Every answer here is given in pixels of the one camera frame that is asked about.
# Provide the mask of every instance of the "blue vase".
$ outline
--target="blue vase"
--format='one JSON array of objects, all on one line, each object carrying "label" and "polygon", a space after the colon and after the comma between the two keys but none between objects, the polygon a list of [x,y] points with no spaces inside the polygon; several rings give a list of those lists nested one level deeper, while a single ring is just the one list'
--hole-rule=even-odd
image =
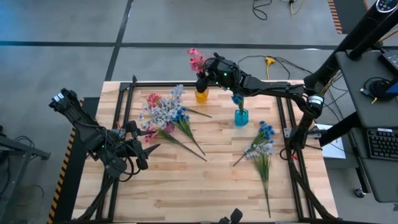
[{"label": "blue vase", "polygon": [[249,112],[246,109],[243,109],[243,112],[240,110],[235,111],[235,125],[236,126],[245,126],[249,122]]}]

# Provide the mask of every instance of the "desk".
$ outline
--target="desk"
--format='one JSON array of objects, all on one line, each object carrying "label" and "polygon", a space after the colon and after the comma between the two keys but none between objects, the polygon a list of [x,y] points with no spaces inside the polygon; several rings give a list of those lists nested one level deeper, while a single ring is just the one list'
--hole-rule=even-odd
[{"label": "desk", "polygon": [[363,170],[369,179],[374,197],[378,202],[398,202],[398,162],[367,159],[366,134],[363,128],[396,128],[398,127],[398,102],[378,101],[371,104],[371,99],[359,90],[371,77],[382,77],[391,80],[393,74],[377,59],[381,53],[366,52],[361,60],[350,60],[345,52],[336,53],[337,61],[345,79],[348,91],[353,99],[356,112],[334,125],[320,139],[321,145],[351,131],[355,142],[356,153],[361,158]]},{"label": "desk", "polygon": [[[99,100],[96,119],[100,125],[112,126],[119,82],[105,82]],[[129,119],[138,122],[146,96],[158,93],[168,96],[172,87],[135,87]],[[279,157],[284,147],[276,98],[256,96],[245,99],[244,107],[249,111],[249,123],[243,128],[234,125],[234,111],[237,106],[231,100],[231,92],[211,87],[205,105],[196,102],[194,88],[185,87],[183,105],[211,115],[207,118],[190,114],[191,129],[195,139],[206,152],[204,162],[186,150],[163,140],[148,160],[149,168],[135,175],[126,183],[119,183],[114,213],[115,222],[218,222],[221,217],[230,216],[235,208],[243,212],[242,222],[296,221],[297,214],[286,161]],[[302,113],[294,106],[299,122]],[[258,122],[265,120],[273,125],[277,134],[275,155],[269,179],[271,218],[268,216],[259,175],[251,161],[242,160],[232,167],[243,147],[252,142],[259,128]],[[173,136],[194,151],[197,147],[179,130]],[[307,144],[319,146],[314,139]],[[334,216],[337,216],[322,152],[307,147],[303,150],[310,186],[319,201]],[[101,186],[103,164],[87,158],[80,181],[80,188],[73,211],[73,218],[80,216],[92,202]],[[305,196],[300,192],[306,216],[308,211]]]}]

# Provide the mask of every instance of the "pink flower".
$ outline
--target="pink flower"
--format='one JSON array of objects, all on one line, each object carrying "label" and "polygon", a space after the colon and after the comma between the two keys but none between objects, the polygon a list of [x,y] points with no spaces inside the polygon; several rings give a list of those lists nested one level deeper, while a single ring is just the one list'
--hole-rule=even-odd
[{"label": "pink flower", "polygon": [[197,49],[189,49],[187,53],[190,55],[189,64],[191,65],[191,69],[196,73],[202,72],[205,57]]},{"label": "pink flower", "polygon": [[161,98],[162,98],[162,97],[159,96],[158,94],[156,94],[156,93],[151,93],[151,94],[147,97],[148,107],[149,107],[149,108],[153,108],[153,107],[157,106],[157,105],[159,104],[159,100],[160,100]]},{"label": "pink flower", "polygon": [[[151,125],[146,129],[146,131],[155,131],[155,128]],[[157,133],[154,134],[147,134],[144,137],[145,143],[149,143],[151,139],[154,139]]]}]

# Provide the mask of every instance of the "keyboard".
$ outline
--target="keyboard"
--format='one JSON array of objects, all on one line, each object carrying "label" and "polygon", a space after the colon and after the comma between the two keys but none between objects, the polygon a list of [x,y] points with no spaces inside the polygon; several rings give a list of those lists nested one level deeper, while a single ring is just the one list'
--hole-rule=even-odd
[{"label": "keyboard", "polygon": [[368,129],[369,157],[398,162],[398,133]]}]

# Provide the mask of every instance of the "yellow vase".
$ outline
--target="yellow vase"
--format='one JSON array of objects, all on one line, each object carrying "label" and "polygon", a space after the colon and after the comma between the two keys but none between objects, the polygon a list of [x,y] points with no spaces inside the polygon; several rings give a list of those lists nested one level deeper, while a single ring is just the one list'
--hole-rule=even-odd
[{"label": "yellow vase", "polygon": [[206,103],[207,96],[209,95],[209,89],[206,89],[203,93],[199,93],[195,90],[195,96],[197,97],[198,103]]}]

